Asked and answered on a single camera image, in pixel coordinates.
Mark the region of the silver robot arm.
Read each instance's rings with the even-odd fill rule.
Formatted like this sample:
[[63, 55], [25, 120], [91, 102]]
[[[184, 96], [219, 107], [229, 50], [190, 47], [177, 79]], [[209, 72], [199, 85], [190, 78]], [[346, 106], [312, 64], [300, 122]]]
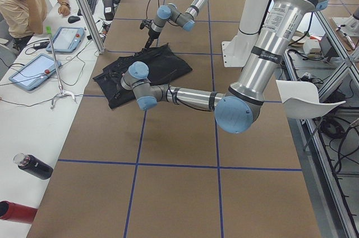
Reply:
[[184, 12], [178, 10], [177, 6], [173, 3], [160, 5], [153, 19], [143, 19], [141, 22], [140, 29], [149, 29], [149, 37], [144, 48], [149, 49], [151, 47], [153, 41], [159, 38], [166, 23], [170, 21], [185, 31], [191, 31], [195, 25], [195, 18], [208, 1], [209, 0], [193, 0]]
[[134, 62], [121, 73], [119, 87], [133, 92], [144, 111], [160, 101], [200, 107], [214, 112], [224, 131], [242, 133], [257, 120], [264, 90], [304, 15], [327, 5], [328, 0], [245, 0], [238, 32], [222, 46], [224, 65], [242, 71], [224, 94], [155, 85], [145, 62]]

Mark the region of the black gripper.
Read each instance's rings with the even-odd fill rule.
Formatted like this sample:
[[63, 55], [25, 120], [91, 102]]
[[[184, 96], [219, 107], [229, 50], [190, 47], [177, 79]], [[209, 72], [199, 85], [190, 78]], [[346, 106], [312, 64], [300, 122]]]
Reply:
[[160, 33], [162, 32], [163, 27], [157, 25], [154, 20], [143, 19], [140, 24], [140, 29], [148, 28], [148, 40], [145, 44], [144, 49], [149, 49], [155, 39], [158, 39]]
[[110, 71], [108, 74], [109, 81], [109, 92], [110, 95], [121, 94], [126, 91], [126, 89], [121, 85], [121, 79], [123, 76], [123, 71]]

